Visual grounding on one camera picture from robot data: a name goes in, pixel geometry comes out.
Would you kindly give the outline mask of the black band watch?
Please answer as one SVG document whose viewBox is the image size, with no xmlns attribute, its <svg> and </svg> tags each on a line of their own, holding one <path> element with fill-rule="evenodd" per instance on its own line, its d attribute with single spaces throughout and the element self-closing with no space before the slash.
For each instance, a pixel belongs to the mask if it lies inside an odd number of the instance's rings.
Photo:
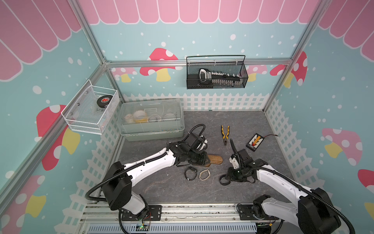
<svg viewBox="0 0 374 234">
<path fill-rule="evenodd" d="M 219 183 L 223 186 L 228 186 L 231 184 L 231 179 L 228 174 L 221 175 L 219 178 Z"/>
</svg>

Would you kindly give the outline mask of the wooden watch stand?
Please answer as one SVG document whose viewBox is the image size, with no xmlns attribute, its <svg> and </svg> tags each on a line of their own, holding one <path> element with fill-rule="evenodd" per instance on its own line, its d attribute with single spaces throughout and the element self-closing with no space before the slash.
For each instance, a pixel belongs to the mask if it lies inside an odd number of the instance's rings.
<svg viewBox="0 0 374 234">
<path fill-rule="evenodd" d="M 212 164 L 221 165 L 223 163 L 223 158 L 218 155 L 207 155 L 208 161 L 204 165 L 205 167 L 209 167 Z"/>
</svg>

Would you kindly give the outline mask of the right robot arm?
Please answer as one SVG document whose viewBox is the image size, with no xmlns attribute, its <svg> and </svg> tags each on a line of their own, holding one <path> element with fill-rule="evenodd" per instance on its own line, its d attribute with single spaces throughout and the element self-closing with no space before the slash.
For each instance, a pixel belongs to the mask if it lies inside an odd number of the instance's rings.
<svg viewBox="0 0 374 234">
<path fill-rule="evenodd" d="M 349 233 L 355 229 L 350 220 L 335 208 L 328 194 L 321 188 L 311 189 L 303 186 L 275 170 L 267 162 L 249 156 L 245 149 L 238 151 L 233 140 L 230 141 L 233 154 L 229 161 L 232 167 L 221 178 L 224 186 L 231 182 L 263 182 L 272 187 L 288 202 L 281 202 L 269 195 L 253 200 L 250 214 L 257 220 L 267 217 L 279 218 L 301 229 L 305 234 L 331 234 L 344 222 Z"/>
</svg>

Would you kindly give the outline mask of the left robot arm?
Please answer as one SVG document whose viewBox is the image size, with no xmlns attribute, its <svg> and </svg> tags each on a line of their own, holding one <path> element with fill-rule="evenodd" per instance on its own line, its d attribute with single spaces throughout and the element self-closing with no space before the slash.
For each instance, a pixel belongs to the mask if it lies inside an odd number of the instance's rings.
<svg viewBox="0 0 374 234">
<path fill-rule="evenodd" d="M 181 141 L 169 142 L 161 151 L 142 160 L 112 164 L 103 180 L 92 187 L 85 198 L 106 202 L 112 211 L 130 212 L 137 220 L 147 218 L 151 213 L 150 208 L 145 199 L 134 193 L 132 188 L 164 168 L 208 165 L 208 143 L 203 135 L 205 128 L 204 124 L 194 126 Z"/>
</svg>

